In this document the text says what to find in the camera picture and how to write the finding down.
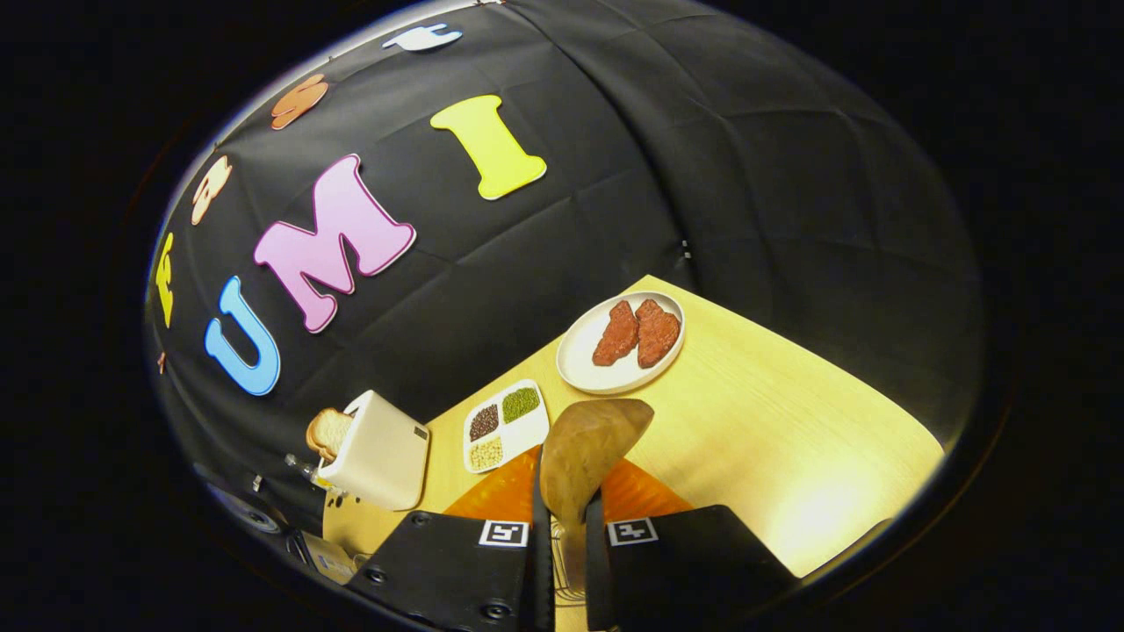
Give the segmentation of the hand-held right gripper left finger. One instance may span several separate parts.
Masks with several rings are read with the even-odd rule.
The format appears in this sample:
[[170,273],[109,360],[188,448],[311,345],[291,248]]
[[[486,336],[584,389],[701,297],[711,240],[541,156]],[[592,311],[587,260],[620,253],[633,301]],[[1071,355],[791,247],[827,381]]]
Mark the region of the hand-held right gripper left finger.
[[422,631],[554,631],[551,516],[540,493],[541,448],[522,464],[527,520],[466,520],[413,511],[355,571],[348,590]]

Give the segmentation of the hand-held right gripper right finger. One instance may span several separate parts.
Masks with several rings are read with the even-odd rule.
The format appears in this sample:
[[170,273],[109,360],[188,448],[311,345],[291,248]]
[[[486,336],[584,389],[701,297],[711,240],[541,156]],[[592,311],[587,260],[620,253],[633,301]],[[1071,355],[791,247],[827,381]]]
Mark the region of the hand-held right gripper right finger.
[[626,459],[584,516],[591,631],[726,631],[798,584],[728,506],[694,508]]

